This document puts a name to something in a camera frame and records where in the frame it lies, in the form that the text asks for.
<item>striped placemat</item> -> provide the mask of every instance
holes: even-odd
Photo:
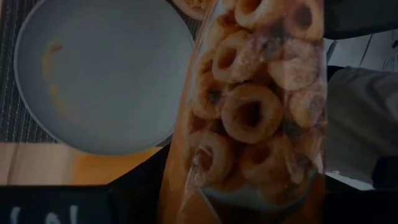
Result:
[[[2,0],[0,18],[0,142],[55,142],[32,119],[19,96],[14,79],[14,48],[21,25],[39,0]],[[176,9],[193,38],[201,23]],[[170,142],[164,140],[159,146]]]

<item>empty plate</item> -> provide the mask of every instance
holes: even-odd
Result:
[[[165,0],[48,0],[19,32],[21,97],[54,139],[125,155],[170,136],[192,37]]]

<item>plate rim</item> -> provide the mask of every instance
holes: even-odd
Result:
[[[142,147],[142,148],[137,148],[137,150],[132,150],[129,152],[117,152],[117,153],[110,153],[109,152],[95,152],[92,150],[88,150],[88,149],[83,149],[81,147],[77,147],[74,144],[72,144],[71,142],[66,142],[61,140],[59,137],[57,137],[56,135],[53,134],[53,132],[51,132],[41,121],[39,121],[39,119],[36,117],[36,115],[33,113],[33,111],[31,110],[26,98],[25,98],[25,94],[22,90],[21,84],[20,84],[20,77],[19,77],[19,69],[18,69],[18,56],[19,56],[19,48],[20,48],[20,43],[22,40],[22,36],[24,35],[24,31],[25,28],[29,25],[30,20],[32,19],[32,16],[41,8],[41,6],[47,2],[48,0],[41,0],[39,2],[37,2],[33,8],[30,10],[30,12],[28,13],[28,15],[26,16],[26,18],[24,19],[24,21],[22,22],[21,28],[18,31],[18,35],[17,35],[17,39],[16,39],[16,43],[15,43],[15,49],[14,49],[14,58],[12,59],[13,61],[13,69],[14,69],[14,78],[15,78],[15,82],[16,82],[16,86],[19,92],[19,96],[22,100],[22,102],[25,105],[25,109],[29,112],[30,116],[33,118],[33,120],[39,125],[40,128],[42,128],[51,138],[53,138],[54,140],[56,140],[59,144],[64,144],[67,146],[70,146],[78,151],[81,152],[85,152],[88,154],[92,154],[92,155],[96,155],[96,156],[111,156],[111,157],[118,157],[118,156],[129,156],[129,155],[134,155],[137,153],[141,153],[141,152],[145,152],[147,150],[149,150],[150,148],[158,145],[159,143],[165,141],[167,138],[171,137],[171,135],[173,135],[174,133],[174,129],[175,129],[175,123],[174,125],[171,126],[171,130],[166,134],[165,137],[160,138],[159,140],[156,140],[155,143],[153,144],[149,144],[146,147]],[[165,3],[165,8],[167,8],[166,10],[170,10],[172,11],[177,17],[178,20],[185,26],[185,32],[188,33],[188,36],[190,38],[190,42],[191,42],[191,46],[192,46],[192,53],[194,51],[195,48],[195,41],[193,39],[192,34],[189,31],[189,28],[187,26],[187,24],[185,23],[185,21],[182,19],[182,17],[180,16],[180,14],[173,8],[173,6],[168,2],[168,1],[162,1]]]

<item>onion ring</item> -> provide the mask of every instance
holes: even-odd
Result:
[[[322,39],[324,33],[322,2],[299,0],[284,19],[287,32],[298,39],[310,41]]]
[[[289,39],[283,48],[284,58],[269,62],[269,75],[285,90],[298,90],[311,84],[319,72],[317,47],[302,40]]]
[[[229,12],[219,16],[211,25],[206,41],[211,48],[216,48],[227,36],[240,30],[235,21],[234,14]]]
[[[188,139],[183,153],[186,169],[191,170],[193,184],[206,187],[222,182],[233,164],[233,153],[227,138],[208,131],[198,131]]]
[[[211,72],[197,76],[192,97],[193,112],[203,119],[219,118],[225,88],[225,84],[215,80]]]
[[[318,79],[309,87],[296,91],[290,101],[289,110],[294,121],[302,128],[316,125],[326,106],[326,82]]]
[[[216,49],[212,72],[222,82],[236,83],[250,79],[261,65],[252,48],[251,35],[245,30],[228,36]]]
[[[238,141],[251,144],[271,136],[282,117],[278,97],[267,87],[252,83],[229,92],[221,111],[226,132]]]
[[[238,0],[235,18],[248,29],[268,26],[281,19],[289,6],[286,0]]]
[[[284,135],[276,135],[248,146],[241,157],[242,174],[248,181],[264,185],[276,182],[289,183],[286,155],[293,146]]]
[[[223,6],[227,10],[235,10],[237,1],[238,0],[223,0]]]

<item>wooden table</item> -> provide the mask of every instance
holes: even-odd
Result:
[[[63,144],[0,143],[0,184],[107,184],[159,149],[134,156],[104,157]]]

